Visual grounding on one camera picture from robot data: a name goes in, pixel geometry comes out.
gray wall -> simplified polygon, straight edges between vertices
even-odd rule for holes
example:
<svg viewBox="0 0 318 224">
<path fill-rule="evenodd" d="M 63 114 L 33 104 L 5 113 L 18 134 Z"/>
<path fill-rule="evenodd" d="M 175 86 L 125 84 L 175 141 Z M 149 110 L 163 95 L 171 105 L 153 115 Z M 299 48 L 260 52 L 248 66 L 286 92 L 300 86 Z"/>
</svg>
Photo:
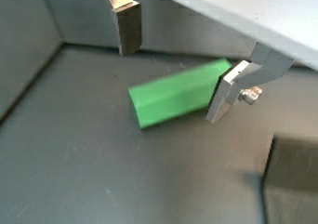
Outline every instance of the gray wall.
<svg viewBox="0 0 318 224">
<path fill-rule="evenodd" d="M 61 43 L 44 0 L 0 0 L 0 119 Z"/>
<path fill-rule="evenodd" d="M 143 4 L 143 48 L 230 58 L 250 56 L 255 41 L 169 0 Z M 48 0 L 65 42 L 116 46 L 108 0 Z"/>
</svg>

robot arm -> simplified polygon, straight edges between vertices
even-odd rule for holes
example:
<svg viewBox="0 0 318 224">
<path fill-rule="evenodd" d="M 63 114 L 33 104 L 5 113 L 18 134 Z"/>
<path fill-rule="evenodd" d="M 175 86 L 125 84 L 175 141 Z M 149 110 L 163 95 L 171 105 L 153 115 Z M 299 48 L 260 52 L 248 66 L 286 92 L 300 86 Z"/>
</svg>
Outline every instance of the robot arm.
<svg viewBox="0 0 318 224">
<path fill-rule="evenodd" d="M 129 55 L 141 46 L 141 6 L 133 0 L 109 0 L 117 31 L 119 53 Z"/>
<path fill-rule="evenodd" d="M 256 43 L 251 63 L 243 60 L 219 79 L 205 115 L 207 120 L 216 123 L 239 100 L 252 105 L 262 94 L 262 89 L 256 86 L 278 79 L 292 62 L 294 59 Z"/>
</svg>

green foam block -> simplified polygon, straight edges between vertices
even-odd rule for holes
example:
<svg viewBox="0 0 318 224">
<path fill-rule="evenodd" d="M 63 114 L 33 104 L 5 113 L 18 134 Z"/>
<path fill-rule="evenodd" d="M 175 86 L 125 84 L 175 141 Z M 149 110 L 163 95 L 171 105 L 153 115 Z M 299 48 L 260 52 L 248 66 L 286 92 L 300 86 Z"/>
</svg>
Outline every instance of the green foam block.
<svg viewBox="0 0 318 224">
<path fill-rule="evenodd" d="M 219 80 L 231 64 L 215 60 L 141 86 L 129 88 L 140 128 L 207 107 Z"/>
</svg>

gray floor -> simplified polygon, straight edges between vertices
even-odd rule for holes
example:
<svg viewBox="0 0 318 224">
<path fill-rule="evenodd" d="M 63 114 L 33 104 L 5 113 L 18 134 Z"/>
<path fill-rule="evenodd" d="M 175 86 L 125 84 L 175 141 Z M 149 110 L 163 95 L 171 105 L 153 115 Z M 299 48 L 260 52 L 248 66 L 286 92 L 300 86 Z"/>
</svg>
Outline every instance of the gray floor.
<svg viewBox="0 0 318 224">
<path fill-rule="evenodd" d="M 0 128 L 1 224 L 263 223 L 271 138 L 318 136 L 318 73 L 291 68 L 215 125 L 140 131 L 128 87 L 207 61 L 65 48 Z"/>
</svg>

silver metal bracket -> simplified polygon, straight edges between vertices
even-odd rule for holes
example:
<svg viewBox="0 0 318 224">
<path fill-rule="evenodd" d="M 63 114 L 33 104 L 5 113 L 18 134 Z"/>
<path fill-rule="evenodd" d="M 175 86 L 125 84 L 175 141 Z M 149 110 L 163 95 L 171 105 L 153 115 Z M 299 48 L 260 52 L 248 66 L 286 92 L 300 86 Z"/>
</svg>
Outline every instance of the silver metal bracket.
<svg viewBox="0 0 318 224">
<path fill-rule="evenodd" d="M 254 104 L 262 94 L 258 85 L 278 79 L 291 67 L 294 59 L 256 43 L 251 61 L 243 60 L 219 79 L 205 119 L 216 123 L 239 100 Z"/>
<path fill-rule="evenodd" d="M 112 10 L 117 31 L 119 53 L 129 55 L 141 46 L 141 5 L 136 2 Z"/>
<path fill-rule="evenodd" d="M 109 0 L 117 32 L 119 53 L 129 55 L 141 46 L 141 6 L 133 0 Z"/>
</svg>

